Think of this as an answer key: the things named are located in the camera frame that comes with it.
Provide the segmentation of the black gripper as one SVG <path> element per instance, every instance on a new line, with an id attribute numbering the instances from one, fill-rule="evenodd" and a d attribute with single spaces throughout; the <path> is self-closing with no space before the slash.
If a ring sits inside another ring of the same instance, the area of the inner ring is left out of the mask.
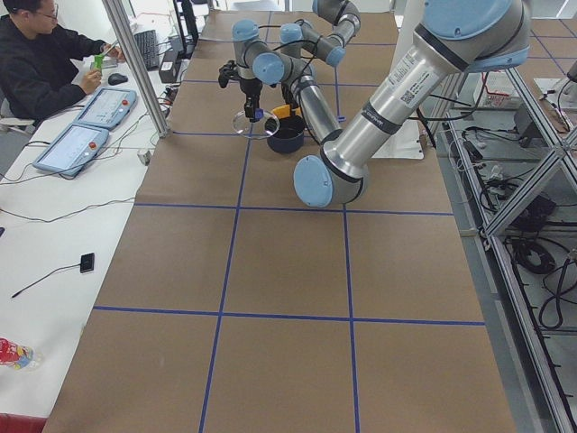
<path id="1" fill-rule="evenodd" d="M 257 78 L 240 78 L 241 91 L 246 95 L 244 102 L 244 114 L 253 121 L 261 119 L 260 98 L 262 82 Z"/>

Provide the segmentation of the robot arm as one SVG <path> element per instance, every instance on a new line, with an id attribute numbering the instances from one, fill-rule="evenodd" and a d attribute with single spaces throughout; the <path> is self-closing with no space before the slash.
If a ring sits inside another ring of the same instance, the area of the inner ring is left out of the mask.
<path id="1" fill-rule="evenodd" d="M 262 118 L 262 85 L 282 84 L 296 100 L 321 148 L 318 155 L 298 162 L 294 189 L 304 204 L 327 207 L 350 203 L 364 192 L 369 159 L 447 76 L 522 64 L 530 28 L 528 1 L 426 1 L 407 53 L 345 128 L 298 50 L 285 42 L 271 49 L 256 22 L 234 24 L 235 59 L 228 65 L 230 77 L 247 96 L 244 114 L 251 122 Z"/>
<path id="2" fill-rule="evenodd" d="M 302 62 L 303 70 L 298 71 L 294 83 L 281 85 L 285 103 L 292 109 L 299 107 L 305 113 L 302 103 L 304 92 L 297 96 L 292 88 L 304 84 L 305 78 L 317 81 L 316 66 L 319 62 L 336 69 L 343 60 L 345 48 L 361 29 L 361 18 L 357 7 L 351 1 L 314 1 L 313 12 L 331 24 L 331 32 L 322 34 L 307 19 L 299 18 L 294 23 L 280 27 L 277 50 Z"/>

